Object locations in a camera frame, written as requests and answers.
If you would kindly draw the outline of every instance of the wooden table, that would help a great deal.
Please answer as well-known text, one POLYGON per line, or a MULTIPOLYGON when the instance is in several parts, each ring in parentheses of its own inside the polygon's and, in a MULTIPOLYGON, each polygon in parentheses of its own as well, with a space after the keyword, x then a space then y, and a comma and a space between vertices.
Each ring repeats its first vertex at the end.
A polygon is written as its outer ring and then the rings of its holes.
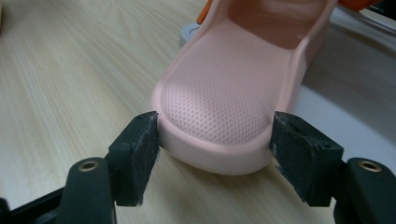
MULTIPOLYGON (((0 197, 16 208, 62 187, 68 169, 108 146, 180 50, 205 0, 6 0, 0 35, 0 197)), ((273 161, 252 175, 213 175, 170 157, 141 207, 119 223, 333 223, 273 161)))

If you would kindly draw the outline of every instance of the orange object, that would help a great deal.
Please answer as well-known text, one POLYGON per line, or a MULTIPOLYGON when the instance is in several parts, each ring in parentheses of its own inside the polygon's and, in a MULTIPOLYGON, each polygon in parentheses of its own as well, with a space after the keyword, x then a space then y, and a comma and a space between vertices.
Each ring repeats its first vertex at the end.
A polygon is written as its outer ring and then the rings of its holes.
POLYGON ((205 7, 202 9, 201 14, 199 14, 198 18, 197 18, 197 23, 198 24, 202 24, 202 22, 204 22, 205 17, 207 15, 207 12, 210 9, 210 5, 212 5, 212 0, 208 0, 205 7))
POLYGON ((340 0, 338 4, 353 11, 360 11, 379 1, 380 0, 340 0))

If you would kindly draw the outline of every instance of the pink shoe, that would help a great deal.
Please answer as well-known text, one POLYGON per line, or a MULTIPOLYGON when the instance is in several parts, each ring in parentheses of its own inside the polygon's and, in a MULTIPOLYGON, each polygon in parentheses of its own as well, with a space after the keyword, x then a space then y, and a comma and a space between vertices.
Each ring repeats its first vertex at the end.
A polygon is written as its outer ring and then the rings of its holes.
POLYGON ((336 2, 214 0, 152 95, 162 147, 223 175, 264 167, 274 112, 292 108, 336 2))

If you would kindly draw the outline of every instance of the wood grain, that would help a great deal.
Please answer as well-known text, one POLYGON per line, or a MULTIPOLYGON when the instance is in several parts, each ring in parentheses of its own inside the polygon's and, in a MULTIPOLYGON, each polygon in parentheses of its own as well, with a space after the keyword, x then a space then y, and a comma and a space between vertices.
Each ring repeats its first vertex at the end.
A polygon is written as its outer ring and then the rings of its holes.
MULTIPOLYGON (((103 157, 180 49, 205 0, 9 0, 0 35, 0 197, 16 208, 103 157)), ((272 162, 213 175, 164 151, 141 207, 119 223, 333 223, 303 204, 272 162)))

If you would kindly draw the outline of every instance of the slipper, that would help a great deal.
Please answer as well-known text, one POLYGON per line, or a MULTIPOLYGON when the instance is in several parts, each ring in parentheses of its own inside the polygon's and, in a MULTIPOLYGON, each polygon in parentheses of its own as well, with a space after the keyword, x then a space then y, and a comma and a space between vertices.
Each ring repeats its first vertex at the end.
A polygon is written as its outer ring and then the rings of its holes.
POLYGON ((152 93, 161 146, 197 168, 245 175, 272 158, 336 0, 214 0, 152 93))

